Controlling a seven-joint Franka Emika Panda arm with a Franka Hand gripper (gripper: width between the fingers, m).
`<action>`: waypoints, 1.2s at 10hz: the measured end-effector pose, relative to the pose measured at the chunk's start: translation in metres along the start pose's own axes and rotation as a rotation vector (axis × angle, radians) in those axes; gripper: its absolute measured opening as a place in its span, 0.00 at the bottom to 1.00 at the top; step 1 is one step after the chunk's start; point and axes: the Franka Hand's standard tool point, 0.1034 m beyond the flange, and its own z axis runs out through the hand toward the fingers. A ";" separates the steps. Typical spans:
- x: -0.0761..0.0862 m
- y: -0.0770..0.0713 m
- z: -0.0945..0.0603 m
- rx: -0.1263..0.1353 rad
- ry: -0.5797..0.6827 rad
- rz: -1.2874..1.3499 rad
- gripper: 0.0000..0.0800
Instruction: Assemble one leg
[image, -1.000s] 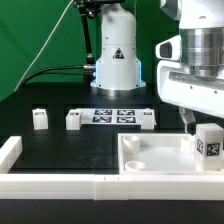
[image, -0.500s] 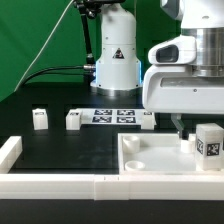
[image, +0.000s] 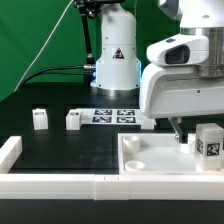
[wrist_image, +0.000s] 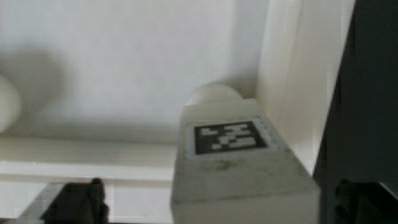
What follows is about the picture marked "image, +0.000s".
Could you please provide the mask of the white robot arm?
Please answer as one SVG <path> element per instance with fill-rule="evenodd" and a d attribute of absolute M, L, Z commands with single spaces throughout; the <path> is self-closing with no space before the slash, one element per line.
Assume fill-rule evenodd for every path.
<path fill-rule="evenodd" d="M 224 0 L 158 0 L 180 33 L 136 57 L 136 20 L 113 0 L 102 3 L 101 56 L 91 87 L 116 96 L 139 91 L 141 112 L 167 118 L 183 141 L 182 117 L 224 113 Z"/>

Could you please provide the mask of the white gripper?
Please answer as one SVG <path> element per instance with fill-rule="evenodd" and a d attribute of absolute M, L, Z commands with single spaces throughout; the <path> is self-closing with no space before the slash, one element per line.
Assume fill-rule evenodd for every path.
<path fill-rule="evenodd" d="M 175 139 L 183 142 L 177 118 L 224 113 L 224 77 L 200 77 L 209 56 L 209 39 L 178 34 L 147 48 L 150 64 L 142 73 L 140 109 L 152 118 L 169 118 Z"/>

